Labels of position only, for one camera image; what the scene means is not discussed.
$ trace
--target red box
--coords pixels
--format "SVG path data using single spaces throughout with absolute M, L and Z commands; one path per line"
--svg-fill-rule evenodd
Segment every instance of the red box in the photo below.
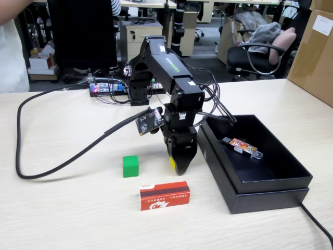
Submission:
M 141 211 L 188 204 L 190 190 L 186 181 L 140 187 Z

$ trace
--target white box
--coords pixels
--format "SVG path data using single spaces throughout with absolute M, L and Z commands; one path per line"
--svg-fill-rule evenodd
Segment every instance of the white box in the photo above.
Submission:
M 29 61 L 32 69 L 49 69 L 52 65 L 49 56 L 32 56 L 29 58 Z
M 32 69 L 31 67 L 28 69 L 29 74 L 47 74 L 50 76 L 53 76 L 57 73 L 59 70 L 58 65 L 56 66 L 51 66 L 49 69 Z

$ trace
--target black office chair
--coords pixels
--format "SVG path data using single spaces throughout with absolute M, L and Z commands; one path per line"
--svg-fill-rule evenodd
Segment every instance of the black office chair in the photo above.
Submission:
M 117 66 L 111 0 L 48 0 L 48 7 L 59 66 L 81 69 Z M 84 77 L 67 77 L 84 80 Z
M 311 0 L 299 0 L 300 6 L 302 6 L 301 3 L 303 3 L 307 7 L 309 2 L 311 4 Z M 283 49 L 275 47 L 273 45 L 260 43 L 244 43 L 241 44 L 241 47 L 230 48 L 228 50 L 227 58 L 228 72 L 231 74 L 239 75 L 241 77 L 247 77 L 250 73 L 254 73 L 257 76 L 257 79 L 260 79 L 261 76 L 269 76 L 275 78 L 285 77 L 285 69 L 289 56 L 291 52 L 301 42 L 310 15 L 311 11 L 309 10 L 309 8 L 300 8 L 297 16 L 287 27 L 287 29 L 294 27 L 296 30 L 296 39 L 287 51 L 284 51 Z M 243 34 L 248 31 L 254 30 L 239 30 L 237 32 L 240 33 L 243 37 Z M 279 63 L 277 65 L 271 65 L 268 62 L 269 54 L 264 55 L 260 53 L 249 52 L 249 48 L 252 46 L 262 46 L 277 50 L 279 55 Z
M 195 2 L 195 1 L 187 1 L 186 2 L 186 11 L 196 11 L 198 13 L 198 19 L 201 21 L 203 17 L 203 2 Z M 201 32 L 201 36 L 204 37 L 204 33 L 201 29 L 196 28 L 196 38 L 195 41 L 198 42 L 200 40 L 199 32 Z

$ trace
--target circuit board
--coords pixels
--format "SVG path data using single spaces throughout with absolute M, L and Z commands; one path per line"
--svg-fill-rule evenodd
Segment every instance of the circuit board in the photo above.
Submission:
M 135 122 L 140 135 L 145 135 L 164 124 L 157 109 L 153 109 L 152 112 L 137 118 Z

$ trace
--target open black box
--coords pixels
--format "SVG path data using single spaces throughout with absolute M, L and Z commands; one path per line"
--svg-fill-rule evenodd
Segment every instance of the open black box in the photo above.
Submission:
M 297 207 L 312 175 L 254 115 L 235 116 L 231 125 L 207 118 L 198 144 L 232 214 Z M 261 160 L 248 158 L 221 142 L 237 138 L 258 148 Z

